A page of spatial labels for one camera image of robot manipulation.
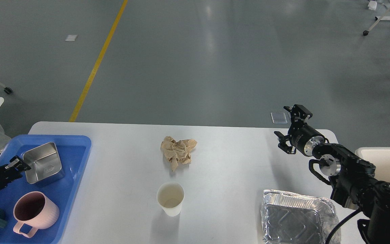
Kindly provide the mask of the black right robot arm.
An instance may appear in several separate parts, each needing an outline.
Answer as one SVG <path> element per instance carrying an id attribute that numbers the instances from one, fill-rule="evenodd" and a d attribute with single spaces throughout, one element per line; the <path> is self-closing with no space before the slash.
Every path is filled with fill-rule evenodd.
<path id="1" fill-rule="evenodd" d="M 390 182 L 375 178 L 376 166 L 361 159 L 343 145 L 330 143 L 307 121 L 313 114 L 300 104 L 284 106 L 291 125 L 284 135 L 275 131 L 278 147 L 286 154 L 297 151 L 310 157 L 308 168 L 321 182 L 332 187 L 331 200 L 353 213 L 337 224 L 325 243 L 349 219 L 362 212 L 357 228 L 367 244 L 390 244 Z"/>

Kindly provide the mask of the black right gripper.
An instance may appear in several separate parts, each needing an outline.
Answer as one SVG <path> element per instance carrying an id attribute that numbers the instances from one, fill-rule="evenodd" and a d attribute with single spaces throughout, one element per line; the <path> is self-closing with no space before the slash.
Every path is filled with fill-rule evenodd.
<path id="1" fill-rule="evenodd" d="M 291 126 L 289 135 L 283 135 L 280 131 L 274 131 L 278 137 L 278 147 L 286 154 L 294 155 L 298 150 L 307 157 L 313 156 L 314 148 L 326 141 L 326 137 L 307 125 L 308 120 L 313 117 L 313 113 L 305 106 L 294 104 L 292 107 L 284 106 L 290 115 Z"/>

